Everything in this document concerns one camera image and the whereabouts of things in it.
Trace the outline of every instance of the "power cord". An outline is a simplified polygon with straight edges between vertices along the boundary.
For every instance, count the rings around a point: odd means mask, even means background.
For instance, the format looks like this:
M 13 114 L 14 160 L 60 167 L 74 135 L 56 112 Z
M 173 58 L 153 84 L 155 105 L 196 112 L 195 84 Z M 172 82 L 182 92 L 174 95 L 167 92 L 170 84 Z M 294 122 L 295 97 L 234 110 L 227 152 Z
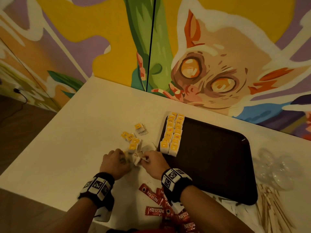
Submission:
M 14 88 L 13 91 L 14 91 L 15 93 L 17 93 L 17 94 L 21 94 L 21 95 L 26 99 L 26 101 L 21 105 L 21 108 L 20 108 L 20 109 L 16 110 L 16 111 L 15 111 L 13 114 L 11 114 L 10 116 L 5 117 L 4 119 L 2 119 L 2 120 L 0 121 L 0 126 L 1 126 L 1 124 L 2 124 L 2 122 L 3 122 L 4 120 L 6 120 L 7 118 L 12 117 L 12 116 L 15 115 L 17 112 L 21 111 L 21 110 L 24 108 L 24 105 L 28 102 L 28 99 L 21 93 L 21 91 L 20 91 L 19 89 Z

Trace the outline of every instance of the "person's left hand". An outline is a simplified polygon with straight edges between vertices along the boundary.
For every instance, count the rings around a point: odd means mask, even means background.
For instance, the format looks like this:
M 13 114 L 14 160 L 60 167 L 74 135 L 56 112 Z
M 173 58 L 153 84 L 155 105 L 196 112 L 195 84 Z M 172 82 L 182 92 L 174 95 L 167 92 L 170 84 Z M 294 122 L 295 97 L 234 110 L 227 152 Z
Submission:
M 130 163 L 126 161 L 123 151 L 116 149 L 103 156 L 99 172 L 109 173 L 115 180 L 119 180 L 130 170 Z

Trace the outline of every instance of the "orange inner ear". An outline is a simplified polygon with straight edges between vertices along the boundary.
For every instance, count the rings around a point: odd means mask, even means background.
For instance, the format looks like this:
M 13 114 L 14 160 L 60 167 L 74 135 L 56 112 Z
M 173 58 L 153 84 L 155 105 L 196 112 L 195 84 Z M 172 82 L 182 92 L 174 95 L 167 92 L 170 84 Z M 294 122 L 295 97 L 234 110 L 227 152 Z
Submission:
M 185 36 L 187 42 L 187 48 L 197 46 L 197 45 L 204 45 L 204 43 L 194 44 L 194 41 L 198 41 L 201 37 L 201 30 L 200 24 L 198 20 L 195 18 L 193 13 L 189 10 L 188 12 L 188 19 L 185 25 Z
M 282 68 L 282 69 L 274 70 L 274 71 L 266 74 L 265 76 L 263 76 L 260 79 L 260 81 L 263 81 L 263 82 L 261 82 L 261 83 L 253 83 L 253 85 L 255 87 L 248 86 L 251 95 L 259 93 L 259 92 L 264 92 L 264 91 L 267 91 L 267 90 L 270 90 L 270 89 L 277 88 L 277 87 L 273 87 L 272 86 L 275 82 L 277 82 L 277 80 L 273 80 L 273 81 L 269 81 L 269 80 L 279 78 L 279 77 L 281 77 L 281 76 L 283 76 L 285 74 L 290 73 L 291 71 L 293 71 L 293 69 L 288 70 L 288 68 Z

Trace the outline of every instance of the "wall mural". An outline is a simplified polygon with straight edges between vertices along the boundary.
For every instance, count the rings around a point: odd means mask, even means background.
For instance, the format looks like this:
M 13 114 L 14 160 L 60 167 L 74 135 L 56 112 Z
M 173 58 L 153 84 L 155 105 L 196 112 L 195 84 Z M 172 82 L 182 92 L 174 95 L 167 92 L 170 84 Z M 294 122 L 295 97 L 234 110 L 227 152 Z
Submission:
M 310 139 L 311 0 L 156 1 L 148 91 Z
M 0 93 L 22 99 L 21 86 L 58 111 L 94 75 L 311 140 L 310 10 L 311 0 L 0 0 Z

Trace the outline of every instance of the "wall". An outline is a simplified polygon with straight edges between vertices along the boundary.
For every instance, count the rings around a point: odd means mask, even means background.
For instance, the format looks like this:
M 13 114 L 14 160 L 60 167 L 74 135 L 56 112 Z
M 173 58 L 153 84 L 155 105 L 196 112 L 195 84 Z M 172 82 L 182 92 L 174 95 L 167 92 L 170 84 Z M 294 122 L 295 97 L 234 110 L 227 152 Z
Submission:
M 95 75 L 311 140 L 311 0 L 154 1 L 0 0 L 0 93 L 58 111 Z

